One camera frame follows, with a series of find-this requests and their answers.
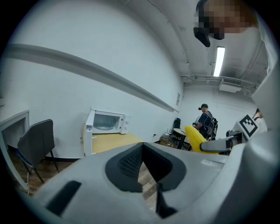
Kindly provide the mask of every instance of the ceiling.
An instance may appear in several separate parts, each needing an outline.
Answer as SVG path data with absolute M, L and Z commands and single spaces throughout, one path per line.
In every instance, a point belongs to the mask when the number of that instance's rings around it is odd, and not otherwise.
M 198 0 L 118 0 L 142 18 L 166 47 L 185 85 L 218 85 L 213 77 L 217 46 L 225 47 L 220 76 L 242 80 L 243 90 L 252 94 L 266 76 L 265 46 L 258 29 L 211 39 L 206 48 L 194 37 Z

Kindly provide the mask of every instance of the ceiling vent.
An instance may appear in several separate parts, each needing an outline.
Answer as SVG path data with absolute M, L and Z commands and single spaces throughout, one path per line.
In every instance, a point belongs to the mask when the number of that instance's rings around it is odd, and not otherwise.
M 221 91 L 236 93 L 242 89 L 242 81 L 230 78 L 222 78 L 219 89 Z

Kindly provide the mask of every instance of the chair leg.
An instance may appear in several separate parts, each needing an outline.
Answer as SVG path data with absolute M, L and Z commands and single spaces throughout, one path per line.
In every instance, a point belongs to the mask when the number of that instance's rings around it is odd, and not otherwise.
M 53 163 L 54 163 L 54 165 L 55 165 L 55 167 L 56 167 L 56 170 L 57 170 L 57 172 L 58 172 L 58 167 L 57 167 L 57 165 L 56 165 L 56 161 L 54 160 L 53 152 L 52 152 L 52 151 L 51 151 L 51 156 L 52 156 L 52 161 L 53 161 Z
M 27 172 L 31 175 L 31 172 L 30 172 L 30 170 L 28 169 L 28 167 L 27 167 L 27 165 L 25 164 L 25 162 L 22 161 L 22 163 L 23 163 L 24 167 L 27 169 Z
M 41 178 L 41 176 L 39 175 L 37 169 L 36 169 L 36 168 L 33 168 L 33 169 L 34 169 L 34 172 L 36 173 L 36 175 L 38 176 L 38 178 L 40 179 L 40 181 L 41 181 L 42 183 L 45 183 L 45 182 L 43 181 L 43 179 Z

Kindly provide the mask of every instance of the fluorescent light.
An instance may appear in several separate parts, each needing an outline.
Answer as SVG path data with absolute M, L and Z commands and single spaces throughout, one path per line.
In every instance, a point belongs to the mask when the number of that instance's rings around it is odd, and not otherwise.
M 220 75 L 222 65 L 223 65 L 223 60 L 224 60 L 224 52 L 225 48 L 224 47 L 217 47 L 217 59 L 216 59 L 216 66 L 215 66 L 215 71 L 214 71 L 214 76 L 218 77 Z

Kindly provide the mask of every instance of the white wall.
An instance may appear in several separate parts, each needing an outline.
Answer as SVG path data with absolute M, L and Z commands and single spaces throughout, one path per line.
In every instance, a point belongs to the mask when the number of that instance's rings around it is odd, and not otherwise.
M 45 1 L 23 20 L 11 43 L 46 47 L 86 59 L 179 110 L 176 99 L 178 92 L 183 96 L 183 84 L 165 49 L 148 26 L 117 5 Z M 157 141 L 171 128 L 177 116 L 176 111 L 51 66 L 9 58 L 2 61 L 0 69 L 0 91 L 6 101 L 26 103 L 30 124 L 54 121 L 55 157 L 83 157 L 81 125 L 91 105 L 132 115 L 129 131 L 149 142 Z M 16 146 L 17 142 L 8 144 Z
M 251 97 L 244 93 L 228 93 L 220 91 L 218 87 L 186 86 L 184 100 L 178 117 L 181 119 L 181 128 L 192 125 L 201 111 L 198 108 L 206 103 L 209 111 L 218 121 L 217 138 L 225 138 L 226 132 L 232 129 L 238 119 L 245 114 L 253 116 L 257 106 Z
M 150 27 L 120 4 L 104 0 L 40 2 L 10 43 L 45 47 L 88 60 L 178 109 L 177 94 L 183 92 L 183 85 L 170 56 Z

